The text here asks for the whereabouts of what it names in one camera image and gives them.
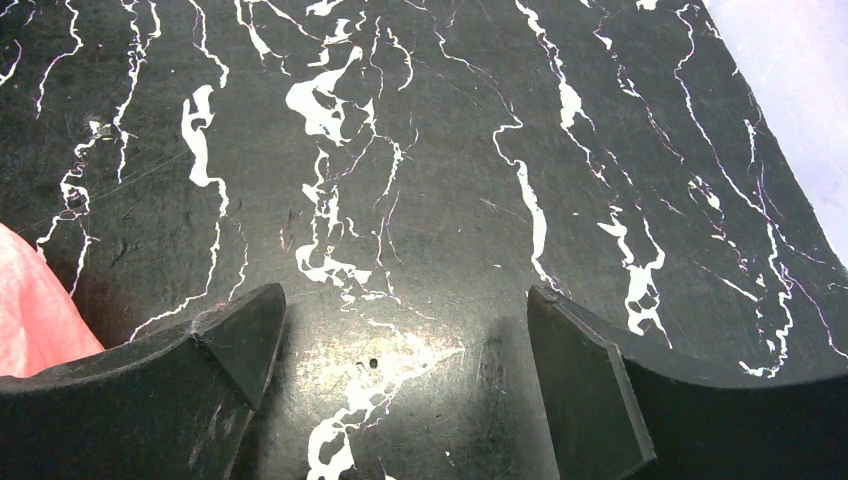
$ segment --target pink fabric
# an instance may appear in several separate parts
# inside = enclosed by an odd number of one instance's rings
[[[0,224],[0,375],[29,377],[102,351],[47,264]]]

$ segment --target table top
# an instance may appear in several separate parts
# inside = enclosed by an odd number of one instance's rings
[[[0,221],[107,347],[284,286],[239,478],[551,478],[532,284],[845,371],[845,269],[700,1],[213,3],[11,2]]]

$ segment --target red fabric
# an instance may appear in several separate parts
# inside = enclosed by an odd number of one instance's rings
[[[0,224],[0,375],[29,377],[102,351],[47,264]]]

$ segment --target marble table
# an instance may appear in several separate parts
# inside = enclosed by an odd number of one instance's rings
[[[104,345],[285,287],[235,478],[553,478],[532,284],[740,375],[848,366],[845,269],[700,0],[0,14],[0,221]]]

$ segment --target light purple surface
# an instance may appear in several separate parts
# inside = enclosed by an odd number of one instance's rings
[[[848,260],[848,1],[705,0],[831,247]]]

